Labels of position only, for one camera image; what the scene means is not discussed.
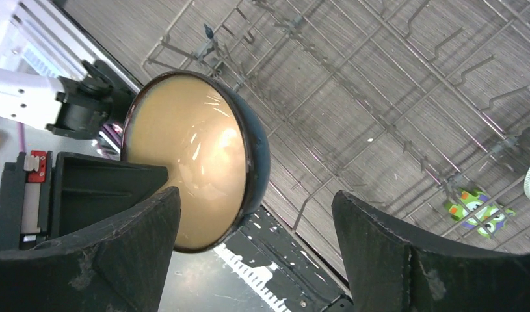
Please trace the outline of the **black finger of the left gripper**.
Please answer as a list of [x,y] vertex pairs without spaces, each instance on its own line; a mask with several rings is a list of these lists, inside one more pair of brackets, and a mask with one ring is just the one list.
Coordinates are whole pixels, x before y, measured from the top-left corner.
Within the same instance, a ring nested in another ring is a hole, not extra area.
[[167,181],[164,166],[59,152],[53,169],[49,238],[121,213],[149,198]]

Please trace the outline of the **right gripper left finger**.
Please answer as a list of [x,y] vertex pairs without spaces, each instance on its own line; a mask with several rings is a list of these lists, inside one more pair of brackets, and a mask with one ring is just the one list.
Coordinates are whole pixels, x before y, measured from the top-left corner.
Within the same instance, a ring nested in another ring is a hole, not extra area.
[[168,187],[30,250],[0,252],[0,311],[157,311],[180,203]]

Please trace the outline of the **dark teal painted bowl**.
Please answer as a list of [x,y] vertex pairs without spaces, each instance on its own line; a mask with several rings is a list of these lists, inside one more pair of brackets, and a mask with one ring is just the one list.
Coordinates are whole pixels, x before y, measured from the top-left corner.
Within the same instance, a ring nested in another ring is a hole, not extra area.
[[179,190],[174,248],[195,254],[232,236],[259,208],[269,183],[267,134],[250,105],[202,73],[174,70],[147,83],[124,124],[121,158],[164,166]]

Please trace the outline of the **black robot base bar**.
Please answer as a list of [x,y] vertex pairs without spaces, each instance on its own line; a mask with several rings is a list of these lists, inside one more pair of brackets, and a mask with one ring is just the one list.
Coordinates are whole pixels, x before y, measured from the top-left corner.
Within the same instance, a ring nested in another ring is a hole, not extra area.
[[273,311],[352,311],[348,293],[261,207],[215,253]]

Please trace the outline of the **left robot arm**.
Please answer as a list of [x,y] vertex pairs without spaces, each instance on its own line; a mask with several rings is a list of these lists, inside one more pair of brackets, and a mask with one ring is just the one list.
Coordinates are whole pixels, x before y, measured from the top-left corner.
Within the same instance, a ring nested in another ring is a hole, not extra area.
[[[0,68],[0,117],[75,140],[122,122],[135,93],[102,61],[83,61],[79,80]],[[91,226],[149,198],[163,166],[79,153],[21,152],[0,183],[0,252],[29,249]]]

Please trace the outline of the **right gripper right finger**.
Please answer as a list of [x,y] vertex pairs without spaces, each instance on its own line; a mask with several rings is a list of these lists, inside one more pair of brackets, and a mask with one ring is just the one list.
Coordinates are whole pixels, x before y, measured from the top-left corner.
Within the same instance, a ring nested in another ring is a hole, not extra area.
[[344,190],[332,217],[355,311],[530,311],[530,253],[435,235]]

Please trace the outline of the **green owl toy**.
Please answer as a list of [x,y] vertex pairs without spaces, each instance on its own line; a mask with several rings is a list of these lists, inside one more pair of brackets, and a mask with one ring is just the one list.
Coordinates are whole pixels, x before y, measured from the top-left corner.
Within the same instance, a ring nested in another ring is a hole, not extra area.
[[[490,197],[479,189],[461,188],[459,191],[460,201],[446,201],[444,204],[445,209],[456,222],[466,218],[490,200]],[[515,215],[512,209],[505,209],[504,206],[493,201],[474,216],[467,218],[461,226],[466,229],[475,229],[478,234],[489,239],[505,227],[508,217]]]

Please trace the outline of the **grey wire dish rack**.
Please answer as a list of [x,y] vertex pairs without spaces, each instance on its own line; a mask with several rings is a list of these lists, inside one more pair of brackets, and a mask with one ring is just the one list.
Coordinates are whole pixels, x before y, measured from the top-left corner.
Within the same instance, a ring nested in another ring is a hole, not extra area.
[[[258,112],[265,206],[341,263],[330,203],[346,190],[433,234],[530,253],[530,1],[153,1],[143,68],[210,73]],[[460,189],[490,200],[459,222]],[[491,238],[461,224],[512,209]]]

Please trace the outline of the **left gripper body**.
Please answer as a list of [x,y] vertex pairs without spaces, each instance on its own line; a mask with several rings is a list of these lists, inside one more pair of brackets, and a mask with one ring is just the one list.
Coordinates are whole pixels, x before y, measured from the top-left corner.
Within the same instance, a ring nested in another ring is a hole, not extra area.
[[0,252],[27,250],[51,234],[53,153],[20,152],[0,179]]

